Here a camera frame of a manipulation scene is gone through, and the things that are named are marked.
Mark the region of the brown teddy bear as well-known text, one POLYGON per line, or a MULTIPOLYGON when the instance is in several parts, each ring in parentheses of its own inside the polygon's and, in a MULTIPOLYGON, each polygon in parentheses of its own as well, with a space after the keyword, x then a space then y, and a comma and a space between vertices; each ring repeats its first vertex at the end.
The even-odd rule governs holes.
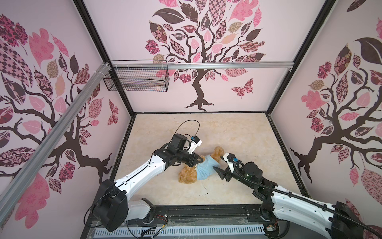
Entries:
MULTIPOLYGON (((221 157, 224 156, 225 151, 221 146, 216 146, 214 151, 211 154, 212 158, 214 158, 217 162, 220 162, 221 157)), ((201 158, 203 158, 203 161, 206 158, 206 155, 201 155, 201 158)), ((196 166, 194 167, 188 167, 187 165, 181 170, 181 172, 178 174, 178 182, 182 184, 193 184, 197 181, 197 173, 196 173, 196 166)))

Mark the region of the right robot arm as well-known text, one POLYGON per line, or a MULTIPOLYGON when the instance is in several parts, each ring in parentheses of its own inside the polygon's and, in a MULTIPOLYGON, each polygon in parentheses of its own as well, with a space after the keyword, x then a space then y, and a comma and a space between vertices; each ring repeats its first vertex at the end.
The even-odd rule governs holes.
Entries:
POLYGON ((260 214, 265 220, 284 220, 321 234, 327 239, 362 239, 369 232, 378 239, 382 234, 361 222, 347 204, 324 203, 295 194, 263 177, 253 162, 228 162, 225 170, 215 167, 222 180, 236 179, 253 190, 262 201, 260 214))

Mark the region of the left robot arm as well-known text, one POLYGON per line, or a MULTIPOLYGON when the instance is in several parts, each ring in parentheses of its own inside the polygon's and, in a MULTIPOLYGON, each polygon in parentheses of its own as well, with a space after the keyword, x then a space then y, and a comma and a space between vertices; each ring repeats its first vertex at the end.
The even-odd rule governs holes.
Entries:
POLYGON ((130 174, 111 181, 105 180, 99 186, 89 211, 108 231, 113 232, 129 220, 154 218, 155 206, 147 199, 134 201, 134 194, 155 176, 170 166, 184 163, 193 167, 203 159, 195 149, 202 144, 198 136, 188 139, 176 133, 170 142, 153 151, 150 159, 130 174))

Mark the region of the light blue bear hoodie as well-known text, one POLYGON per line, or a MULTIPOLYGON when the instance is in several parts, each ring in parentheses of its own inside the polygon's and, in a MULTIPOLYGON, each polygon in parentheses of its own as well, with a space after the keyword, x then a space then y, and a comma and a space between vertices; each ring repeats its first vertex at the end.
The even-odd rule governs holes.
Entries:
POLYGON ((197 180, 205 180, 211 176, 215 172, 214 167, 219 167, 219 162, 207 155, 202 163, 196 165, 197 180))

